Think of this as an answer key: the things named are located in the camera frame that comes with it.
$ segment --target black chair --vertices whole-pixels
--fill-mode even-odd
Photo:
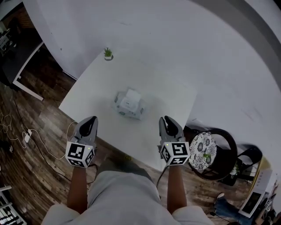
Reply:
[[[206,131],[210,134],[217,134],[222,136],[228,142],[229,148],[221,148],[217,145],[216,157],[213,163],[205,170],[198,171],[190,164],[191,169],[202,179],[208,181],[218,181],[229,175],[236,164],[237,146],[232,136],[225,130],[214,128]],[[192,142],[194,137],[201,133],[197,129],[184,128],[184,136],[189,143]]]
[[[243,163],[242,160],[239,159],[240,156],[248,156],[252,161],[252,164]],[[252,165],[258,163],[262,159],[262,157],[263,157],[263,153],[257,147],[252,147],[250,149],[247,149],[239,156],[237,156],[236,165],[239,171],[238,174],[228,175],[224,179],[220,180],[220,182],[229,186],[233,186],[238,178],[243,180],[253,181],[255,176],[243,175],[242,172],[248,169],[249,167],[251,167]]]

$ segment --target person's foot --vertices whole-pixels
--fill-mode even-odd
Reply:
[[[224,193],[222,192],[222,193],[220,193],[220,194],[217,196],[216,199],[222,198],[223,196],[224,196]]]

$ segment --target white wall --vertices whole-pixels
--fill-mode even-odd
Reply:
[[[281,42],[281,11],[273,0],[245,0],[269,25]]]
[[[50,52],[71,75],[79,77],[104,47],[113,53],[134,49],[144,62],[196,87],[189,122],[225,129],[238,144],[257,145],[281,172],[281,93],[255,49],[216,15],[189,0],[24,4],[38,32],[48,33],[42,38]],[[34,5],[40,15],[34,15]],[[38,18],[45,24],[36,25]]]

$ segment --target power adapter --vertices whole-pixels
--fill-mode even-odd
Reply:
[[[32,131],[30,129],[28,129],[27,134],[25,135],[25,142],[26,143],[29,142],[31,135],[32,135]]]

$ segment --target jeans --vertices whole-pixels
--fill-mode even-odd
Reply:
[[[240,225],[251,225],[254,220],[253,216],[248,218],[238,213],[239,209],[228,203],[224,197],[216,200],[215,209],[218,216],[233,218],[237,220]]]

